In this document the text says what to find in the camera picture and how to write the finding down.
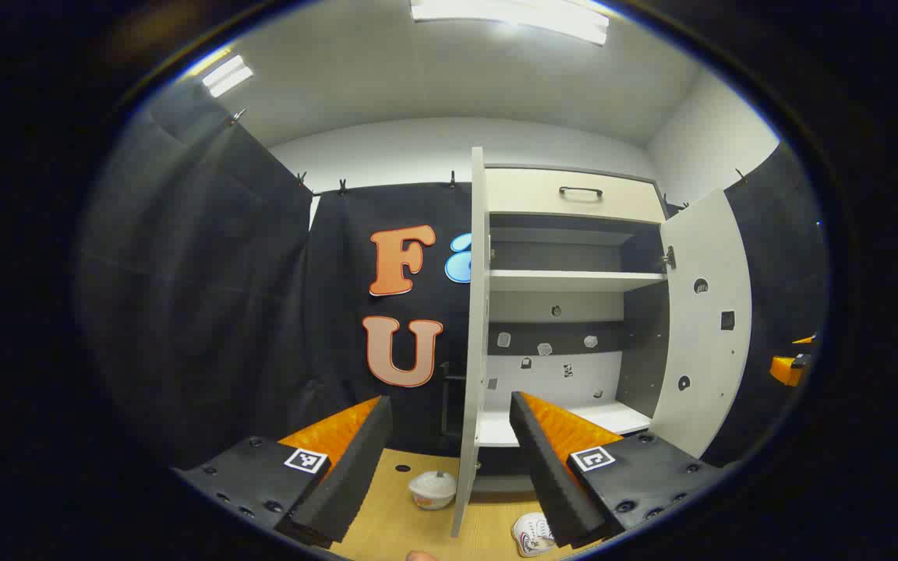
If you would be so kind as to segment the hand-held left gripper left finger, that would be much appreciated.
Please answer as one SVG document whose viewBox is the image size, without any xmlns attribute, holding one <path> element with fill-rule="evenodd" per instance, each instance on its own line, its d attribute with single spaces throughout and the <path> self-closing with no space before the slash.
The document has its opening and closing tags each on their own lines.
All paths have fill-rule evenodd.
<svg viewBox="0 0 898 561">
<path fill-rule="evenodd" d="M 389 397 L 374 397 L 290 436 L 247 436 L 175 473 L 249 524 L 327 549 L 359 515 L 393 429 Z"/>
</svg>

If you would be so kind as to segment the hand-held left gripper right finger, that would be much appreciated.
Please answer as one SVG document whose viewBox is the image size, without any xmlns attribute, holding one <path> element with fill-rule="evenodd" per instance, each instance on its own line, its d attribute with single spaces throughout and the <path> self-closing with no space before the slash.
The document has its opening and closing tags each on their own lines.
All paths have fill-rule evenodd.
<svg viewBox="0 0 898 561">
<path fill-rule="evenodd" d="M 509 422 L 560 547 L 652 525 L 727 474 L 652 431 L 619 436 L 528 392 L 511 394 Z"/>
</svg>

